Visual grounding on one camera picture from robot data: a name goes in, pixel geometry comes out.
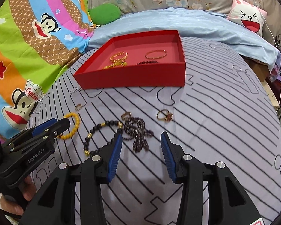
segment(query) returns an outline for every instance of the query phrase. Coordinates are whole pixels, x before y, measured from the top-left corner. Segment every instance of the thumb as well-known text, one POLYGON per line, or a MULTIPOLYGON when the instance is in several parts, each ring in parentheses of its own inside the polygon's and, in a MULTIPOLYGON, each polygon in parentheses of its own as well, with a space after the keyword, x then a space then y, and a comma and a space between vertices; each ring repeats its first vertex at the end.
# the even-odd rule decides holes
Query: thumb
POLYGON ((23 215, 24 210, 16 203, 6 200, 4 196, 1 196, 0 205, 2 209, 6 212, 16 214, 16 215, 23 215))

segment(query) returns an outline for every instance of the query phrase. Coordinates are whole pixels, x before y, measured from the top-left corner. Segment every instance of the pink stripe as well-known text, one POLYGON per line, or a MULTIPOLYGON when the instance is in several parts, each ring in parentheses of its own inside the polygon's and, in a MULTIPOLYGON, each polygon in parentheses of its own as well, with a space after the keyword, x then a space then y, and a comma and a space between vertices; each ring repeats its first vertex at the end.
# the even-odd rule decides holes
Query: pink stripe
POLYGON ((92 37, 93 31, 89 33, 86 29, 80 28, 79 25, 73 21, 61 0, 47 0, 47 2, 54 16, 63 27, 72 31, 77 36, 85 38, 92 37))

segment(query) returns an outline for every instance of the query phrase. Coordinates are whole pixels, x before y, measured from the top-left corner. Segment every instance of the orange stripe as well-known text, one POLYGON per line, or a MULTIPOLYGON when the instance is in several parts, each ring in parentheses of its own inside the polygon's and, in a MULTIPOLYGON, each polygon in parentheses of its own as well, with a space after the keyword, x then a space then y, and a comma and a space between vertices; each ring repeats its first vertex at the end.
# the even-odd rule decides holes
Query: orange stripe
POLYGON ((88 13, 88 11, 86 11, 85 9, 84 0, 80 0, 80 6, 81 6, 81 10, 87 14, 88 20, 91 22, 92 19, 90 18, 90 14, 88 13))
POLYGON ((14 90, 17 88, 24 90, 26 80, 16 69, 13 62, 3 56, 1 52, 0 61, 3 61, 3 65, 7 67, 3 79, 0 78, 0 95, 9 105, 13 105, 12 95, 14 90))

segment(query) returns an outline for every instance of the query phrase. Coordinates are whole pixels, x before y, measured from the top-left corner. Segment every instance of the colorful blanket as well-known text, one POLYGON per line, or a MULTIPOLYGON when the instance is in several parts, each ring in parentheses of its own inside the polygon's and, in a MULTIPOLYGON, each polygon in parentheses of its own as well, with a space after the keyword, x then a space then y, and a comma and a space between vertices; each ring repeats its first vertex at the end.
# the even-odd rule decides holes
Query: colorful blanket
POLYGON ((0 9, 0 134, 25 129, 93 35, 84 0, 6 0, 0 9))

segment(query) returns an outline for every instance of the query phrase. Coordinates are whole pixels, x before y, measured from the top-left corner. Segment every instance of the red mouth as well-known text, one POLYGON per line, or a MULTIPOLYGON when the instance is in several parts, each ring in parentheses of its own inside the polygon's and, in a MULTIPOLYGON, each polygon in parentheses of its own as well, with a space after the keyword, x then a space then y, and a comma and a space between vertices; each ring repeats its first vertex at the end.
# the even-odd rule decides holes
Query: red mouth
POLYGON ((27 124, 27 121, 24 118, 22 118, 21 116, 14 114, 12 112, 9 112, 9 111, 5 111, 5 112, 10 117, 10 119, 13 120, 15 123, 17 123, 18 125, 27 124))
POLYGON ((38 31, 38 33, 39 33, 40 36, 48 37, 48 36, 42 31, 42 28, 41 28, 36 22, 34 22, 34 25, 35 25, 35 27, 37 28, 37 31, 38 31))
POLYGON ((255 33, 257 33, 260 30, 260 24, 257 22, 253 21, 248 21, 248 20, 241 20, 243 25, 248 29, 251 30, 255 33))

